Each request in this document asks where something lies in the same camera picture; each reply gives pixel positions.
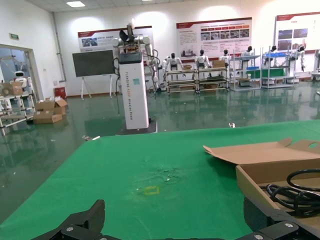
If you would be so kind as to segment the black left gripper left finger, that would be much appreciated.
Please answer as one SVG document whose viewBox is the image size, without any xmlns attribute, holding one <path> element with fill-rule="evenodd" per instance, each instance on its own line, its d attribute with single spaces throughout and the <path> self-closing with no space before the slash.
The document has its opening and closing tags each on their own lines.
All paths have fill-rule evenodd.
<svg viewBox="0 0 320 240">
<path fill-rule="evenodd" d="M 105 201 L 98 199 L 90 209 L 69 215 L 57 228 L 35 240 L 100 240 L 105 223 Z"/>
</svg>

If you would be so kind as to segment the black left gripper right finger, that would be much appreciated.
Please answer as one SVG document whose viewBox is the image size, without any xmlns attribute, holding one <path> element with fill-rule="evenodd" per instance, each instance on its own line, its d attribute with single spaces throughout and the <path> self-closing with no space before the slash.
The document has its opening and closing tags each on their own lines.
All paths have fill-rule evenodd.
<svg viewBox="0 0 320 240">
<path fill-rule="evenodd" d="M 318 240 L 320 231 L 299 222 L 283 210 L 265 206 L 247 197 L 243 216 L 252 233 L 241 240 Z"/>
</svg>

